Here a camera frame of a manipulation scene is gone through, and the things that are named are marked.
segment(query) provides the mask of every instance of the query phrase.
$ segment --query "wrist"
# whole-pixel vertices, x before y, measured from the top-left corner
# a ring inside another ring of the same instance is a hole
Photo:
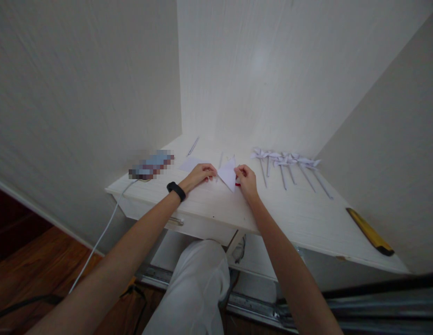
[[[192,190],[191,184],[187,182],[185,179],[181,181],[178,186],[185,192],[186,195]]]

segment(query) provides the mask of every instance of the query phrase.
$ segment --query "hand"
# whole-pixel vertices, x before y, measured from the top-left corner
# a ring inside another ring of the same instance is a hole
[[[216,175],[217,171],[212,164],[198,164],[190,174],[179,183],[179,187],[188,195],[188,192],[194,189],[198,184],[203,181],[208,182],[209,179],[212,180]]]
[[[249,204],[260,198],[257,191],[257,177],[255,172],[247,165],[239,165],[235,168],[235,173],[241,184],[241,192]]]

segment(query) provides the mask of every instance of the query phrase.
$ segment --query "yellow box cutter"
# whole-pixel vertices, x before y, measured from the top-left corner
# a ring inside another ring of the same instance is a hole
[[[373,247],[375,247],[381,254],[385,256],[391,256],[394,254],[392,247],[389,246],[387,242],[385,242],[384,239],[380,237],[378,233],[371,228],[368,222],[365,221],[359,214],[357,214],[354,209],[347,208],[346,211],[351,215],[354,222],[359,226]]]

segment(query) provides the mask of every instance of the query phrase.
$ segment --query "left hand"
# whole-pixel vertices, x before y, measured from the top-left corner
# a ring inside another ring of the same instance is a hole
[[[208,182],[209,179],[212,180],[217,174],[217,170],[212,164],[198,164],[190,174],[179,183],[179,187],[188,195],[188,193],[202,181]]]

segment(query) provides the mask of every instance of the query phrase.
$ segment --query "drawer handle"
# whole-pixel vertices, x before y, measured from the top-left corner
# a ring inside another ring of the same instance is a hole
[[[168,220],[168,223],[182,227],[184,225],[184,220],[170,217],[170,219]]]

